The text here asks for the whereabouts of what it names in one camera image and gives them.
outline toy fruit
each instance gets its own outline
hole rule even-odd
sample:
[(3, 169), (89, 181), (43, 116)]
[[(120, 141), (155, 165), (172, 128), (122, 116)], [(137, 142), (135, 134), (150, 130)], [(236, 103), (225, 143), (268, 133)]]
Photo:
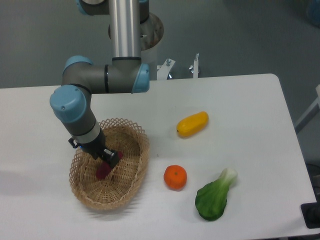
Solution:
[(197, 191), (195, 207), (202, 218), (215, 221), (224, 214), (229, 187), (237, 180), (237, 176), (236, 170), (225, 168), (217, 180)]
[(182, 119), (176, 126), (176, 130), (181, 137), (189, 137), (205, 128), (208, 124), (209, 116), (205, 111), (188, 116)]
[(182, 166), (171, 165), (166, 168), (163, 179), (169, 188), (180, 190), (187, 183), (187, 172)]

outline black cable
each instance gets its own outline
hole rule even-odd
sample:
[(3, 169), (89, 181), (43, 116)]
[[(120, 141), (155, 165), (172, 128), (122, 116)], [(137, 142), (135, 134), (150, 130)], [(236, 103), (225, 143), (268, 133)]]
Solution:
[(320, 166), (318, 166), (318, 165), (316, 165), (316, 164), (306, 163), (305, 165), (307, 165), (307, 166), (313, 166), (313, 167), (316, 167), (316, 168), (320, 169)]

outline red object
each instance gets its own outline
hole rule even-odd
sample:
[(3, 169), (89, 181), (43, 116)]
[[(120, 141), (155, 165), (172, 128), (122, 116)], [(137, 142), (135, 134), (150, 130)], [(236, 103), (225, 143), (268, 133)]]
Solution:
[[(121, 160), (123, 157), (123, 153), (121, 151), (118, 151), (118, 157)], [(112, 168), (110, 167), (110, 165), (103, 161), (100, 165), (100, 167), (96, 170), (95, 172), (95, 176), (97, 179), (102, 180), (105, 179), (106, 176), (108, 176), (109, 173), (111, 173)]]
[(121, 160), (123, 158), (124, 154), (121, 151), (118, 151), (118, 156), (119, 156), (119, 159)]

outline woven basket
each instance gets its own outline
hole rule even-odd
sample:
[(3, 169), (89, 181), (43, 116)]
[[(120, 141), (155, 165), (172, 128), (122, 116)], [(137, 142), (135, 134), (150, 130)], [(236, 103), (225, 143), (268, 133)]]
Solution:
[(146, 174), (149, 140), (145, 131), (127, 119), (107, 119), (100, 123), (106, 147), (121, 151), (123, 157), (109, 175), (99, 180), (96, 171), (102, 160), (77, 149), (69, 181), (74, 195), (87, 207), (111, 210), (123, 206), (137, 193)]

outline green leaf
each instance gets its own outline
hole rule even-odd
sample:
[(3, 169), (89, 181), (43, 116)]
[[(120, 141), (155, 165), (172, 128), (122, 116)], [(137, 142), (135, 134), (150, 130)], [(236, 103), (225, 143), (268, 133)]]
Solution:
[(224, 214), (229, 187), (236, 181), (237, 176), (235, 170), (226, 168), (217, 180), (197, 191), (195, 207), (202, 218), (215, 221)]

